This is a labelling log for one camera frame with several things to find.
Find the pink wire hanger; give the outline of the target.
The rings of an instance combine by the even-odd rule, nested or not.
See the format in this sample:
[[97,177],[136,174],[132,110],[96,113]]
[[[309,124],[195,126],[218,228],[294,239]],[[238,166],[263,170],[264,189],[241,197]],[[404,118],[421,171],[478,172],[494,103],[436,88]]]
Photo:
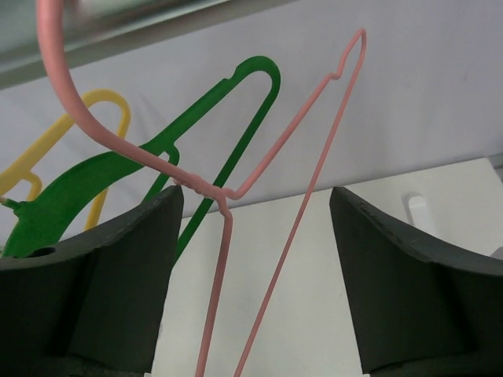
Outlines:
[[283,264],[285,263],[285,260],[287,258],[290,246],[292,245],[292,241],[299,227],[299,223],[302,219],[304,211],[306,210],[311,194],[314,191],[314,186],[317,183],[318,177],[321,173],[321,168],[323,167],[323,164],[329,153],[329,149],[336,135],[337,128],[340,124],[344,110],[347,106],[347,102],[350,98],[351,91],[354,88],[358,73],[360,72],[363,61],[365,59],[365,50],[367,46],[366,31],[365,29],[361,28],[355,33],[353,38],[350,40],[347,48],[343,51],[336,71],[327,74],[323,78],[314,92],[310,95],[304,106],[301,107],[296,116],[288,124],[285,131],[275,141],[274,145],[271,147],[268,153],[264,155],[263,159],[260,161],[260,164],[247,177],[247,179],[243,182],[238,190],[232,190],[231,188],[221,188],[213,185],[205,181],[202,177],[196,174],[188,173],[176,167],[175,165],[156,157],[152,153],[147,152],[146,150],[139,148],[138,146],[133,145],[128,141],[125,141],[111,131],[107,130],[100,122],[98,122],[94,118],[94,116],[88,110],[87,106],[83,103],[81,97],[78,94],[78,91],[75,88],[66,61],[62,30],[63,8],[64,6],[61,1],[38,1],[36,3],[37,36],[40,53],[42,55],[42,61],[44,63],[46,74],[50,79],[51,85],[66,112],[73,118],[76,125],[82,130],[82,132],[96,141],[99,145],[102,145],[124,157],[127,157],[128,159],[133,160],[136,163],[150,167],[154,170],[159,171],[160,173],[167,174],[171,176],[177,184],[185,186],[186,188],[191,189],[206,198],[214,200],[218,204],[218,210],[224,218],[220,252],[218,255],[217,266],[215,268],[215,277],[211,289],[211,296],[207,308],[207,316],[201,339],[200,352],[196,365],[195,374],[197,376],[204,375],[207,365],[207,357],[211,345],[211,337],[215,325],[218,302],[222,290],[224,274],[226,271],[226,263],[229,254],[229,246],[233,231],[233,215],[228,207],[227,201],[229,199],[239,200],[250,190],[250,188],[256,183],[256,181],[266,170],[266,168],[270,165],[274,157],[285,145],[286,141],[292,136],[297,126],[303,120],[304,116],[310,110],[314,102],[318,99],[329,82],[332,80],[337,80],[342,76],[347,57],[354,46],[356,44],[359,44],[361,46],[358,61],[354,67],[350,82],[348,83],[346,92],[343,96],[343,100],[341,101],[334,123],[325,142],[325,146],[321,152],[313,176],[310,179],[310,184],[308,185],[308,189],[303,197],[303,201],[299,208],[298,214],[296,215],[296,219],[289,233],[284,249],[281,253],[277,267],[274,270],[274,274],[271,277],[271,281],[266,290],[263,302],[259,308],[255,322],[248,336],[248,340],[245,343],[243,352],[240,356],[240,360],[234,372],[236,376],[239,376],[241,375],[245,363],[248,359],[248,355],[251,351],[251,347],[255,341],[255,337],[262,323],[267,306],[274,292],[274,288],[281,273]]

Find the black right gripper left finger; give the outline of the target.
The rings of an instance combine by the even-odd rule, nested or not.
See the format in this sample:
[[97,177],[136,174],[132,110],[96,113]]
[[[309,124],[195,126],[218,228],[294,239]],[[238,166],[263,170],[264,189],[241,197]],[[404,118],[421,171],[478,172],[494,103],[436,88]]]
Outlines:
[[150,371],[183,205],[171,186],[26,258],[3,258],[1,369]]

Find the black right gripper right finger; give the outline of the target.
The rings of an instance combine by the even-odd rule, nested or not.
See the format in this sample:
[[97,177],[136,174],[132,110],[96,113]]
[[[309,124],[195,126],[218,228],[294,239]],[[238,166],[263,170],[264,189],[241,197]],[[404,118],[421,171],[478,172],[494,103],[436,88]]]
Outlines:
[[500,375],[502,263],[393,218],[347,188],[329,207],[362,370]]

